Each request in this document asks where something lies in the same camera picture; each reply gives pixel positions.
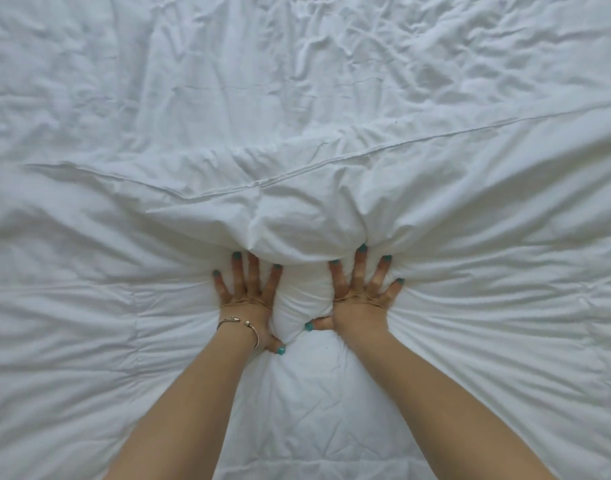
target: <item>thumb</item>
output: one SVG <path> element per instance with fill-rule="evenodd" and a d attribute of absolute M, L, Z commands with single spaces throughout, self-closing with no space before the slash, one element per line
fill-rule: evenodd
<path fill-rule="evenodd" d="M 314 320 L 310 320 L 305 324 L 305 329 L 310 330 L 334 330 L 334 321 L 332 315 L 327 317 L 319 317 Z"/>
<path fill-rule="evenodd" d="M 283 355 L 285 354 L 285 345 L 283 342 L 270 334 L 269 343 L 266 345 L 266 350 L 272 352 L 272 354 Z"/>

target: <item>bracelet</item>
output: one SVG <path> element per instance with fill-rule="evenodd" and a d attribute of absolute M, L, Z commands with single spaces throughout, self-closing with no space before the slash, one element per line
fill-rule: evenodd
<path fill-rule="evenodd" d="M 219 325 L 216 326 L 216 329 L 219 330 L 219 327 L 224 324 L 224 323 L 238 323 L 240 322 L 241 319 L 237 318 L 237 317 L 228 317 L 228 318 L 224 318 L 223 320 L 221 320 L 221 322 L 219 322 Z M 246 327 L 253 329 L 254 334 L 257 336 L 257 344 L 254 346 L 254 348 L 252 350 L 256 350 L 257 347 L 259 346 L 259 332 L 257 332 L 257 329 L 254 328 L 254 325 L 252 324 L 252 322 L 250 322 L 249 320 L 246 320 L 243 323 Z"/>

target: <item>person's right arm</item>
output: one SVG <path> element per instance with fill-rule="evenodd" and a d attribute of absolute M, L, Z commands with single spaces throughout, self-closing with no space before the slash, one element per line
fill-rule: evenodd
<path fill-rule="evenodd" d="M 403 287 L 379 290 L 390 265 L 381 259 L 364 286 L 367 249 L 357 251 L 350 285 L 330 263 L 335 288 L 331 317 L 311 327 L 336 330 L 370 376 L 397 404 L 439 480 L 555 480 L 530 448 L 483 403 L 395 338 L 387 308 Z"/>

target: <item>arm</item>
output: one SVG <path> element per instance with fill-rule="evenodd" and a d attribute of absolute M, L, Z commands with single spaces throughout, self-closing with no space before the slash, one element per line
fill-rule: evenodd
<path fill-rule="evenodd" d="M 283 354 L 281 342 L 269 334 L 271 304 L 281 275 L 273 268 L 265 289 L 259 290 L 259 261 L 249 255 L 246 287 L 243 259 L 235 253 L 234 297 L 221 274 L 214 272 L 224 323 L 196 359 L 165 391 L 121 448 L 105 480 L 209 480 L 221 454 L 236 388 L 252 355 L 257 336 L 243 323 L 252 322 L 259 347 Z"/>
<path fill-rule="evenodd" d="M 330 263 L 333 315 L 306 328 L 337 331 L 397 404 L 439 480 L 555 480 L 500 418 L 388 331 L 387 309 L 403 280 L 379 293 L 391 261 L 384 256 L 364 286 L 366 254 L 361 246 L 349 285 L 341 264 Z"/>

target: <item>person's left arm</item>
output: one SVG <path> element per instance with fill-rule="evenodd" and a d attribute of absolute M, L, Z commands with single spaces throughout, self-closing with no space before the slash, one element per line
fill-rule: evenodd
<path fill-rule="evenodd" d="M 236 388 L 257 334 L 259 347 L 282 355 L 283 344 L 269 333 L 271 307 L 282 268 L 272 268 L 261 290 L 259 260 L 248 255 L 246 283 L 241 253 L 232 256 L 234 295 L 221 273 L 214 284 L 224 322 L 196 359 L 137 423 L 108 471 L 105 480 L 209 480 L 221 454 Z"/>

